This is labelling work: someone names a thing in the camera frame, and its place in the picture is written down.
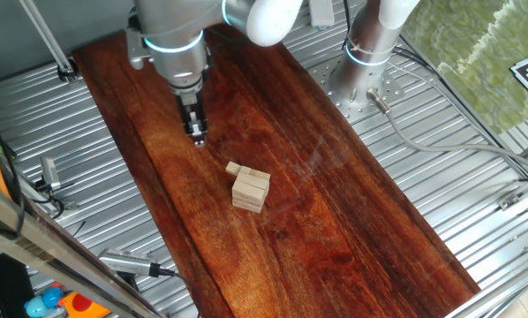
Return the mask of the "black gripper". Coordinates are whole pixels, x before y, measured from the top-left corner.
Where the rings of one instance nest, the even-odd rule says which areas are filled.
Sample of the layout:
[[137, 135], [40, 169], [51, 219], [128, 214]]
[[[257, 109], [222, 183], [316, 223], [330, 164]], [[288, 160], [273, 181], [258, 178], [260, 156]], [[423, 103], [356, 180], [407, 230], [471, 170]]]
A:
[[202, 93], [186, 93], [177, 96], [186, 136], [196, 148], [205, 146], [207, 137], [207, 118], [203, 108]]

